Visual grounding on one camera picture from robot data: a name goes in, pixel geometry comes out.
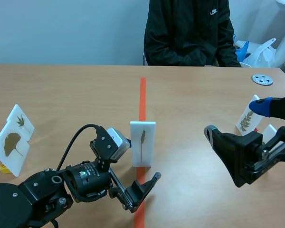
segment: yellow block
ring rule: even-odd
[[[9,169],[3,164],[0,166],[0,171],[4,174],[11,173],[11,171],[9,171]]]

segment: black cable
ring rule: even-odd
[[[58,222],[55,219],[53,219],[51,223],[53,224],[54,228],[59,228]]]
[[[60,168],[61,168],[63,162],[65,161],[65,159],[66,159],[66,157],[67,157],[67,154],[68,154],[69,150],[71,149],[71,146],[73,145],[73,143],[74,143],[75,139],[77,138],[77,136],[78,136],[84,129],[89,128],[89,127],[93,127],[93,128],[95,128],[95,129],[97,130],[97,128],[98,128],[99,126],[98,126],[98,125],[95,125],[95,124],[87,124],[87,125],[83,126],[82,128],[80,128],[80,129],[76,132],[76,134],[74,135],[74,137],[73,137],[72,140],[70,141],[69,145],[67,146],[67,149],[66,149],[65,153],[63,154],[63,156],[62,156],[62,158],[61,158],[61,160],[60,160],[60,163],[59,163],[59,165],[58,165],[58,167],[57,167],[57,169],[56,169],[57,171],[60,170]]]

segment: blue object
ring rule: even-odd
[[[238,60],[239,62],[243,62],[244,59],[246,58],[248,46],[249,46],[249,41],[247,41],[247,42],[245,43],[245,45],[243,46],[243,48],[241,48],[241,49],[236,49],[237,60]]]
[[[270,105],[271,105],[272,97],[268,97],[266,99],[261,99],[257,101],[253,101],[249,104],[249,108],[252,112],[263,115],[266,117],[270,117]]]

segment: white plastic bag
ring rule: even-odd
[[[275,41],[276,38],[273,38],[259,46],[243,61],[243,63],[248,64],[251,67],[275,67],[276,49],[271,47]]]

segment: plastic bag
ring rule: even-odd
[[[245,43],[245,45],[243,46],[243,48],[241,49],[236,49],[236,55],[237,55],[237,60],[239,62],[243,62],[245,57],[246,57],[246,53],[247,53],[247,50],[248,50],[248,46],[249,46],[249,41],[247,41]]]
[[[266,43],[258,47],[243,63],[251,67],[275,67],[276,49],[271,45],[276,41],[276,38],[270,39]]]

